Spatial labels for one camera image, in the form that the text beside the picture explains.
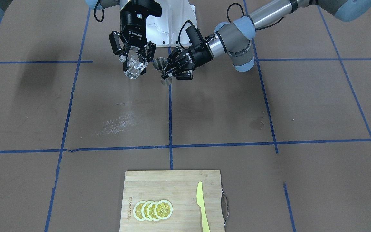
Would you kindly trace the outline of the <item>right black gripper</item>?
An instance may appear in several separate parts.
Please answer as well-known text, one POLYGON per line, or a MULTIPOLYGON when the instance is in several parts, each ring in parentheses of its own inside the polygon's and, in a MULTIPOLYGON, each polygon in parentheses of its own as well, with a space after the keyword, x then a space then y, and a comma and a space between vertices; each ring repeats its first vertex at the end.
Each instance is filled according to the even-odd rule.
POLYGON ((146 38, 146 18, 143 14, 124 9, 120 11, 121 31, 112 31, 109 40, 113 54, 119 56, 119 61, 124 63, 129 52, 141 54, 149 63, 154 58, 156 44, 146 38))

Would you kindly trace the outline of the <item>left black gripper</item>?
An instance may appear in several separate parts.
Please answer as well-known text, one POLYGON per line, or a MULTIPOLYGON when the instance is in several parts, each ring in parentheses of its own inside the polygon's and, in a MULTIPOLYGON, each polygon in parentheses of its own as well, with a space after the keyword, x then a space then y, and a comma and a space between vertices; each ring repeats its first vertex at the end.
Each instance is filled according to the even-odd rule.
POLYGON ((168 56, 166 70, 161 71, 163 80, 175 78, 177 80, 192 80, 192 72, 198 67, 213 60, 213 56, 207 47, 191 46, 188 49, 176 47, 168 56))

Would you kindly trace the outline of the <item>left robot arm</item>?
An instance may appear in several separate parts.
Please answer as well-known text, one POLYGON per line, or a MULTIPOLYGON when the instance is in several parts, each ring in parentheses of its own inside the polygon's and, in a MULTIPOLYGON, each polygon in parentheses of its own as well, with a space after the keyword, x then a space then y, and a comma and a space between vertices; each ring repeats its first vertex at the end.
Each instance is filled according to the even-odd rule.
POLYGON ((186 29, 189 48, 176 47, 167 59, 161 78, 193 79, 192 72, 213 59, 227 54, 234 68, 247 72, 254 66, 251 40, 262 29, 280 22, 299 8, 317 5, 336 19, 350 22, 371 8, 371 0, 273 0, 233 22, 221 22, 212 34, 203 37, 194 25, 186 29))

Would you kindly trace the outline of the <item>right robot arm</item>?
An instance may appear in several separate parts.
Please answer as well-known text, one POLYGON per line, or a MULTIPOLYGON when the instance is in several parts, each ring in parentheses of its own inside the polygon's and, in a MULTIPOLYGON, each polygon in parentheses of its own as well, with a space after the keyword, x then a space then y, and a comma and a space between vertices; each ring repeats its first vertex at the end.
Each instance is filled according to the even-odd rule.
POLYGON ((98 22, 104 20, 104 16, 101 19, 97 17, 98 10, 104 13, 106 8, 117 5, 120 7, 120 31, 112 31, 109 41, 113 54, 120 57, 124 70, 128 69, 131 50, 143 56, 148 62, 153 60, 156 44, 146 38, 146 19, 149 16, 162 16, 162 7, 158 2, 154 0, 87 0, 85 2, 94 11, 93 16, 98 22))

